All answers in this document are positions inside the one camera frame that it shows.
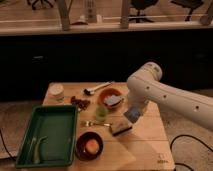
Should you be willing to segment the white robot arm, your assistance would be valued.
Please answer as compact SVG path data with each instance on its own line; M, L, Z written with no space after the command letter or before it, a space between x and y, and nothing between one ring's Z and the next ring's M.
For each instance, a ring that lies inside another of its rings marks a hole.
M154 62L131 74L126 81L130 104L142 107L153 101L213 132L213 98L163 84L162 75L161 67Z

